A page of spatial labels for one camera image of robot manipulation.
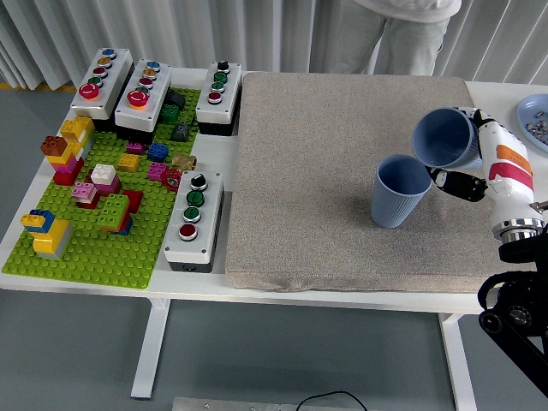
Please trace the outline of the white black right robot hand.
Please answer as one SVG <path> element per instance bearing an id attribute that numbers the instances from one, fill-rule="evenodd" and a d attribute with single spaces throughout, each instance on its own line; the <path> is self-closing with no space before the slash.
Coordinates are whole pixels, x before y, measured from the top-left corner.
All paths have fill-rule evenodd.
<path id="1" fill-rule="evenodd" d="M 429 112 L 413 135 L 415 156 L 435 186 L 457 198 L 492 201 L 492 232 L 537 235 L 545 226 L 532 207 L 533 172 L 527 148 L 483 110 L 461 107 Z"/>

